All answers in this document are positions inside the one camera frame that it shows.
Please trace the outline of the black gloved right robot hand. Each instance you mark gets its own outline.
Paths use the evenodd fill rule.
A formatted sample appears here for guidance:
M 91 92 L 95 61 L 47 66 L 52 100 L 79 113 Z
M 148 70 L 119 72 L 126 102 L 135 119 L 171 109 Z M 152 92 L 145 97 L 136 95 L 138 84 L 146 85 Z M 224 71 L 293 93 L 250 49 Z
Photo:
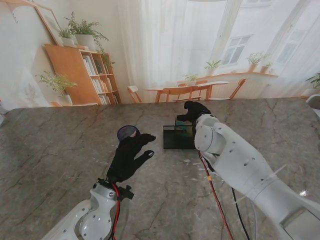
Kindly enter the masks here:
M 211 111 L 207 107 L 205 107 L 203 104 L 197 101 L 186 101 L 184 103 L 184 109 L 187 110 L 187 113 L 177 115 L 177 121 L 190 122 L 194 124 L 200 116 L 205 114 L 211 114 Z

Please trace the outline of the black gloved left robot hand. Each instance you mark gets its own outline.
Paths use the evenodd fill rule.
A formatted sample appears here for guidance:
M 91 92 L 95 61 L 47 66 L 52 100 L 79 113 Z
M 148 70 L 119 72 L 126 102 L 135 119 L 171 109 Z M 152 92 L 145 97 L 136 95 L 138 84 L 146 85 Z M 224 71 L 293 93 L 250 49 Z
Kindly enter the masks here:
M 115 156 L 107 171 L 106 178 L 109 183 L 122 183 L 131 178 L 135 172 L 155 153 L 146 150 L 136 157 L 142 147 L 156 139 L 155 136 L 143 133 L 123 139 L 115 151 Z

